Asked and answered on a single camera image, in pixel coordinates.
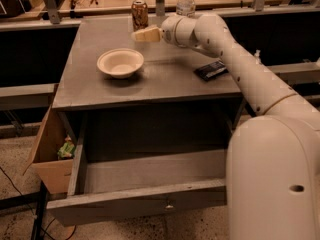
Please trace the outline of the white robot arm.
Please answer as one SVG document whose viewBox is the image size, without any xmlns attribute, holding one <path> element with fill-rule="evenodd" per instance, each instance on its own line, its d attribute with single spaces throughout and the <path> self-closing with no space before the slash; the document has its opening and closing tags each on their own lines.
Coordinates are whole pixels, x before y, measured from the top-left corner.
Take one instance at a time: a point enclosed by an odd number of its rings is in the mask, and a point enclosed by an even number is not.
<svg viewBox="0 0 320 240">
<path fill-rule="evenodd" d="M 243 48 L 217 14 L 170 16 L 133 33 L 220 58 L 254 110 L 230 139 L 230 240 L 320 240 L 320 112 Z"/>
</svg>

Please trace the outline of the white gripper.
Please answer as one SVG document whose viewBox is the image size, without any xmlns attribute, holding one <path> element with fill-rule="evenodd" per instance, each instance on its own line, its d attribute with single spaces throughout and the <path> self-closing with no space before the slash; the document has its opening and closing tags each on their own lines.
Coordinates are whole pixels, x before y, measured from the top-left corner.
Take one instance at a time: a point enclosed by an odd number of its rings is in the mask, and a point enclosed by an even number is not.
<svg viewBox="0 0 320 240">
<path fill-rule="evenodd" d="M 159 42 L 161 38 L 168 43 L 179 47 L 194 47 L 198 44 L 194 29 L 196 19 L 174 15 L 168 17 L 161 24 L 137 30 L 131 34 L 136 42 Z"/>
</svg>

